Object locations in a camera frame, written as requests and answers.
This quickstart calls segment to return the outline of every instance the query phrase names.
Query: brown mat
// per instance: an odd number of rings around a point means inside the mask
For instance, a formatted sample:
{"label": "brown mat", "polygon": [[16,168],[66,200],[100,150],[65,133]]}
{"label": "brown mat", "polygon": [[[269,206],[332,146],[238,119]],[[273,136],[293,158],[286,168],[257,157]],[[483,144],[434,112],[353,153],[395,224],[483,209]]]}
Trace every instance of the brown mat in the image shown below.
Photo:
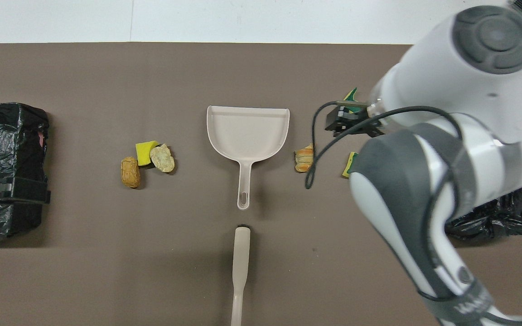
{"label": "brown mat", "polygon": [[[0,325],[228,325],[240,223],[253,229],[243,325],[436,324],[340,177],[368,137],[334,146],[311,190],[292,154],[319,105],[355,86],[366,100],[407,49],[0,44],[0,102],[44,109],[52,124],[45,220],[0,242]],[[207,139],[208,105],[291,111],[283,149],[253,165],[248,211],[235,203],[238,165]],[[330,139],[319,132],[318,144]],[[148,140],[169,144],[178,169],[126,188],[120,160]],[[499,308],[522,314],[522,237],[459,251]]]}

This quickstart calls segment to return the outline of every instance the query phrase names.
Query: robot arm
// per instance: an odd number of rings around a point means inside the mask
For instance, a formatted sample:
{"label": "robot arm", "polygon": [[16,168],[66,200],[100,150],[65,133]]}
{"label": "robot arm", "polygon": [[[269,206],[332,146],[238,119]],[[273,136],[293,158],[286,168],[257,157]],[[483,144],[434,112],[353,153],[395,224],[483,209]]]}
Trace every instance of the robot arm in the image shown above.
{"label": "robot arm", "polygon": [[[447,220],[522,187],[522,18],[479,6],[447,19],[380,80],[370,103],[384,135],[350,169],[362,213],[441,324],[522,324],[497,311],[444,233]],[[388,116],[412,105],[450,120]]]}

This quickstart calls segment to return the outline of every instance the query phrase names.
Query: white dustpan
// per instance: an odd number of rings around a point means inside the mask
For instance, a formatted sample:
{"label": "white dustpan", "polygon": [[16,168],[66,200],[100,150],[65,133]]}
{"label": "white dustpan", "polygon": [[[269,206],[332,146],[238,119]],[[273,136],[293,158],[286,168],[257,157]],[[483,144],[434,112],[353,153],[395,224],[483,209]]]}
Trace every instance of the white dustpan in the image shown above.
{"label": "white dustpan", "polygon": [[239,162],[237,207],[249,208],[251,165],[283,146],[290,128],[290,110],[209,106],[207,132],[213,148]]}

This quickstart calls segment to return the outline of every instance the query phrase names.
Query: yellow sponge piece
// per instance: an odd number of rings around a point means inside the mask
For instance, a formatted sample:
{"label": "yellow sponge piece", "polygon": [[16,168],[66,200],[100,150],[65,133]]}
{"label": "yellow sponge piece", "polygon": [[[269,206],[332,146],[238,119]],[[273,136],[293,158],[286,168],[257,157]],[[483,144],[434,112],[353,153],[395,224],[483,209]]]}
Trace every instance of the yellow sponge piece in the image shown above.
{"label": "yellow sponge piece", "polygon": [[150,142],[138,143],[136,144],[136,157],[138,158],[138,166],[143,167],[145,165],[149,165],[150,161],[150,151],[158,146],[158,142],[152,140]]}
{"label": "yellow sponge piece", "polygon": [[352,162],[354,159],[358,156],[358,153],[356,152],[350,152],[350,157],[348,157],[348,164],[346,164],[346,168],[343,170],[342,176],[344,177],[350,177],[350,167],[352,166]]}

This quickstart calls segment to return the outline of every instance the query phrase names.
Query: food piece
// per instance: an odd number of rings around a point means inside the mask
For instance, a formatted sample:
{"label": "food piece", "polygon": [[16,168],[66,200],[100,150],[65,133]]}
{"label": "food piece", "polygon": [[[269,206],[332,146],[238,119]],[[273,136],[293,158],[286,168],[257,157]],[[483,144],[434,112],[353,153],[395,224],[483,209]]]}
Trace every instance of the food piece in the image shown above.
{"label": "food piece", "polygon": [[170,154],[170,149],[168,149],[166,144],[154,147],[150,151],[150,159],[154,163],[156,169],[159,169],[164,173],[169,173],[174,170],[174,157]]}
{"label": "food piece", "polygon": [[136,188],[140,185],[140,170],[138,161],[132,157],[125,157],[120,163],[120,174],[122,183],[126,187]]}
{"label": "food piece", "polygon": [[352,167],[352,163],[354,162],[354,159],[357,159],[358,153],[356,152],[350,152],[350,157],[348,157],[348,164],[346,164],[346,168],[343,170],[342,176],[344,177],[350,177],[350,167]]}
{"label": "food piece", "polygon": [[139,167],[150,164],[150,151],[157,146],[158,142],[155,140],[136,144],[136,157],[138,158]]}
{"label": "food piece", "polygon": [[313,144],[295,151],[295,170],[306,173],[313,164]]}

